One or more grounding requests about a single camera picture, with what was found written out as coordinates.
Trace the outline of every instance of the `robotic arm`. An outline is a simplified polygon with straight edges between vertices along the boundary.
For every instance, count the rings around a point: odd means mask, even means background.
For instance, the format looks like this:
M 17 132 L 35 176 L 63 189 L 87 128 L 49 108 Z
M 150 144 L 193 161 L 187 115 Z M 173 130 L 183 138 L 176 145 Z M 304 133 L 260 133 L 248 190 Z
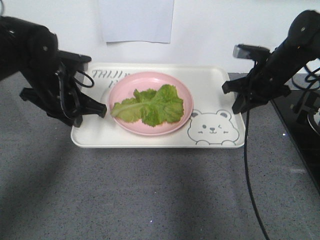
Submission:
M 105 116 L 106 105 L 83 94 L 74 77 L 90 61 L 89 56 L 58 50 L 57 36 L 45 26 L 0 17 L 0 81 L 21 72 L 32 88 L 24 88 L 20 97 L 49 117 L 79 127 L 82 115 Z
M 264 47 L 240 44 L 235 46 L 233 56 L 255 62 L 247 76 L 222 86 L 225 94 L 238 93 L 232 106 L 235 114 L 287 96 L 291 91 L 284 84 L 309 61 L 320 58 L 320 14 L 313 10 L 300 13 L 287 38 L 272 53 Z

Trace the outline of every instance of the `green lettuce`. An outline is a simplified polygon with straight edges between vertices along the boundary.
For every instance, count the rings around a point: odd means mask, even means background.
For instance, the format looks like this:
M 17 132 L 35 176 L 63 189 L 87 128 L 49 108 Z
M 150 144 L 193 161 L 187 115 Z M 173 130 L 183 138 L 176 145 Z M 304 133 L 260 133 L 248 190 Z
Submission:
M 133 96 L 121 103 L 116 102 L 111 115 L 127 123 L 141 119 L 144 124 L 152 127 L 164 122 L 176 123 L 184 115 L 184 101 L 178 97 L 173 85 L 162 85 L 158 91 L 148 89 L 139 92 L 136 89 Z

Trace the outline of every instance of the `bear cartoon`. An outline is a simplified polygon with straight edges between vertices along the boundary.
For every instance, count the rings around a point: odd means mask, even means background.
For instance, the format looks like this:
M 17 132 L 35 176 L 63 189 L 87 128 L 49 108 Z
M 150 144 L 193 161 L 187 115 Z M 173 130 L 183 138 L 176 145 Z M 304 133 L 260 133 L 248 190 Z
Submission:
M 188 136 L 195 144 L 234 146 L 239 139 L 239 131 L 234 127 L 232 115 L 227 110 L 218 110 L 216 113 L 201 113 L 193 110 Z

